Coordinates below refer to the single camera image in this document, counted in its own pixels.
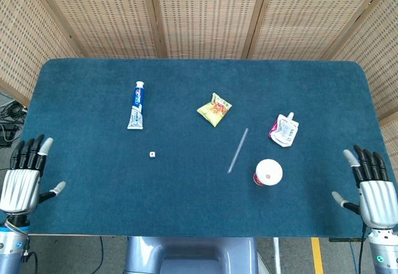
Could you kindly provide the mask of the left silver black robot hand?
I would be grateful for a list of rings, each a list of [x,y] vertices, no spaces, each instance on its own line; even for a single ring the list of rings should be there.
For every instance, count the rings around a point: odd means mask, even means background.
[[[10,216],[28,215],[38,204],[63,191],[66,187],[65,181],[45,193],[40,192],[40,181],[52,144],[53,138],[45,139],[44,135],[18,143],[4,177],[0,211]]]

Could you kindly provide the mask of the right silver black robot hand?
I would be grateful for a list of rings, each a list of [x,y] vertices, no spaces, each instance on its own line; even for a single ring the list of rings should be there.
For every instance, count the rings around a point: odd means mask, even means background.
[[[348,161],[359,194],[359,203],[345,200],[332,191],[332,197],[339,206],[359,216],[372,229],[392,229],[398,225],[398,195],[387,174],[387,165],[377,152],[370,152],[358,145],[354,152],[345,149],[343,155]]]

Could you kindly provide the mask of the white red yogurt cup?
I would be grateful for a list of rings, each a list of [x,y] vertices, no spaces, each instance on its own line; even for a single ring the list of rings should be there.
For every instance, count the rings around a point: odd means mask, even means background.
[[[253,180],[259,186],[274,186],[281,181],[282,176],[283,170],[277,161],[264,159],[257,164]]]

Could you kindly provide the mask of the white table leg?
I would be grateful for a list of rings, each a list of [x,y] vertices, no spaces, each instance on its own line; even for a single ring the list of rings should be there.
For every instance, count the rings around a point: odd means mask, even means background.
[[[279,238],[273,237],[273,248],[274,248],[274,268],[275,274],[282,274],[281,265],[280,265],[280,248],[279,248]]]

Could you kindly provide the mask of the white spouted drink pouch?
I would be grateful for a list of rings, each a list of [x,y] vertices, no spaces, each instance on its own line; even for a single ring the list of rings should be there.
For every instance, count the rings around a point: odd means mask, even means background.
[[[271,127],[268,137],[281,147],[290,147],[298,132],[299,123],[293,120],[294,113],[288,116],[279,114]]]

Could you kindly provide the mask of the white blue toothpaste tube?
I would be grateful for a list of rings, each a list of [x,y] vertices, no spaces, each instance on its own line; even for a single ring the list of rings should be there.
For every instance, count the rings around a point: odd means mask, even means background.
[[[131,116],[127,129],[129,130],[142,130],[143,129],[143,110],[144,104],[144,82],[137,81],[134,88],[134,94],[131,106]]]

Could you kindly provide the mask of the clear plastic straw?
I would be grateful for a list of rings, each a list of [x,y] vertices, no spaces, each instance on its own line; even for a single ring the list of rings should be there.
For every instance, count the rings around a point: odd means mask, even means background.
[[[244,141],[246,140],[246,136],[248,134],[248,131],[249,131],[249,129],[245,128],[245,130],[244,130],[244,132],[243,132],[243,134],[241,136],[241,139],[239,141],[239,144],[238,144],[238,146],[236,148],[236,151],[234,153],[234,156],[233,156],[233,158],[231,160],[231,163],[229,164],[229,168],[228,168],[227,174],[230,174],[232,172],[233,168],[234,168],[236,160],[238,159],[239,153],[240,153],[240,151],[241,151],[241,149],[243,147]]]

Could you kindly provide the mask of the blue table mat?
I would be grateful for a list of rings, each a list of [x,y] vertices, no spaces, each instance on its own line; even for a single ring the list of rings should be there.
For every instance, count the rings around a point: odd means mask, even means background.
[[[129,130],[137,81],[143,129]],[[197,113],[213,93],[233,105],[216,127]],[[281,147],[268,134],[290,112]],[[388,157],[364,71],[342,61],[49,60],[22,137],[40,134],[53,138],[42,190],[67,185],[33,213],[35,234],[357,237],[360,217],[331,195],[358,202],[343,150]],[[253,180],[264,159],[282,167],[274,186]]]

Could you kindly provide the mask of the silver blue robot torso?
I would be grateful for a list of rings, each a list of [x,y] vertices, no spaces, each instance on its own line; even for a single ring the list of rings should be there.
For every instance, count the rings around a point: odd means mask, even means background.
[[[205,273],[259,274],[257,244],[252,237],[143,237],[128,238],[123,274],[191,272],[205,264]]]

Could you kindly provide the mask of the yellow snack packet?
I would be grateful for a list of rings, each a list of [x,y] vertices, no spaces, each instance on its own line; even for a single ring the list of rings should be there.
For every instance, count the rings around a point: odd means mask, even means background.
[[[204,117],[213,127],[216,127],[232,106],[231,103],[221,98],[218,94],[213,93],[211,101],[199,107],[197,113]]]

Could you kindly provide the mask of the woven bamboo folding screen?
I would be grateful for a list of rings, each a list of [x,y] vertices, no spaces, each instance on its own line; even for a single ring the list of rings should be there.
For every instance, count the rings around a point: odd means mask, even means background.
[[[354,61],[398,177],[398,0],[0,0],[0,95],[72,57]]]

